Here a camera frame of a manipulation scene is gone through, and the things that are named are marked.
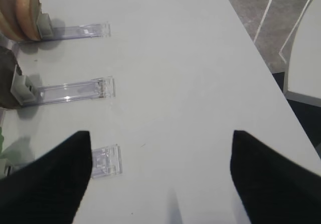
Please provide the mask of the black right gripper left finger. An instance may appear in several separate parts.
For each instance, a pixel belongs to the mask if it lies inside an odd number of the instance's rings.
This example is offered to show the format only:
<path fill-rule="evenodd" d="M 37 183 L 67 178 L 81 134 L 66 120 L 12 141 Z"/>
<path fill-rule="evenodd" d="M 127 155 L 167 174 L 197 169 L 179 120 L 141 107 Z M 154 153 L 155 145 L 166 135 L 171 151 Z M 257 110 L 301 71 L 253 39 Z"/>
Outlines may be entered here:
<path fill-rule="evenodd" d="M 89 131 L 1 179 L 1 223 L 72 223 L 91 177 Z"/>

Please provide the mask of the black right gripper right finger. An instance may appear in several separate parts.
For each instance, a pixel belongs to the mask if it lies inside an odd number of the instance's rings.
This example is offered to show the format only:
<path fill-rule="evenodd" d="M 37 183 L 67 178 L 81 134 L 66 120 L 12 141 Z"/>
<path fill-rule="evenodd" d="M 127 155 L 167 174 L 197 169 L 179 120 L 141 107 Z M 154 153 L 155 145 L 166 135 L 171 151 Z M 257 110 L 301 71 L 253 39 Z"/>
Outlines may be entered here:
<path fill-rule="evenodd" d="M 230 173 L 251 223 L 320 223 L 320 176 L 246 131 L 234 131 Z"/>

